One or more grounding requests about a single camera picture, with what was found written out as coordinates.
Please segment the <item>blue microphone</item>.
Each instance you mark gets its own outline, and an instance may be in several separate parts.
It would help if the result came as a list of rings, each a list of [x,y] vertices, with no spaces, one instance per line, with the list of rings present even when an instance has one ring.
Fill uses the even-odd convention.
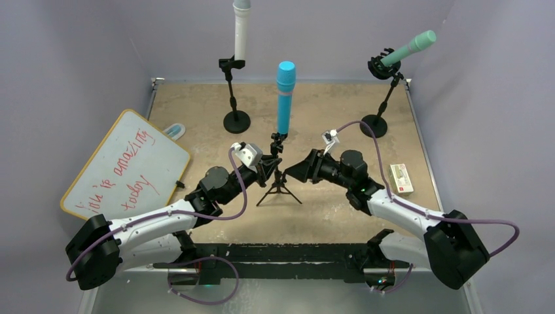
[[[278,90],[277,132],[288,134],[291,119],[293,90],[296,84],[296,65],[291,61],[282,61],[277,67],[276,84]]]

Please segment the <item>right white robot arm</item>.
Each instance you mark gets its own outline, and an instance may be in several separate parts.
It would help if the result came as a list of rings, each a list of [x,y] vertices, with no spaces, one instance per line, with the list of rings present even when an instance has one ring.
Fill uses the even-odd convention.
[[[488,250],[463,213],[453,210],[442,214],[410,202],[395,202],[384,185],[369,177],[368,165],[358,150],[346,150],[335,160],[330,154],[313,149],[303,161],[288,167],[285,174],[302,183],[327,181],[344,187],[354,209],[410,233],[405,237],[386,230],[375,237],[367,249],[368,259],[375,266],[390,260],[408,262],[431,270],[447,287],[459,289],[490,260]]]

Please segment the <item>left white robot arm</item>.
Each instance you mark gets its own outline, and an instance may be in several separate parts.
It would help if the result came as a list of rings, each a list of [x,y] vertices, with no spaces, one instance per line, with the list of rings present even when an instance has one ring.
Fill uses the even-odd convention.
[[[65,278],[81,290],[96,288],[118,271],[130,268],[133,249],[152,240],[194,229],[213,220],[226,220],[221,209],[236,196],[246,197],[253,183],[265,186],[282,159],[263,155],[253,169],[233,165],[228,172],[215,166],[206,171],[196,189],[161,209],[123,219],[90,217],[65,248],[71,263]]]

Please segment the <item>black tripod mic stand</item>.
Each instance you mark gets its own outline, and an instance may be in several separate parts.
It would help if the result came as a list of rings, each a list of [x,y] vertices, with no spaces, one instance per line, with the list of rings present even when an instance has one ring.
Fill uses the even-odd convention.
[[[287,182],[286,175],[281,170],[279,170],[279,163],[281,162],[278,161],[279,154],[283,152],[283,141],[287,138],[287,135],[273,133],[271,135],[271,138],[273,140],[273,143],[270,144],[270,154],[272,156],[272,159],[275,160],[275,167],[273,172],[274,182],[272,183],[271,187],[265,192],[263,197],[258,201],[256,206],[258,207],[265,200],[265,198],[271,194],[290,195],[299,204],[302,204],[302,202],[285,186],[285,183]]]

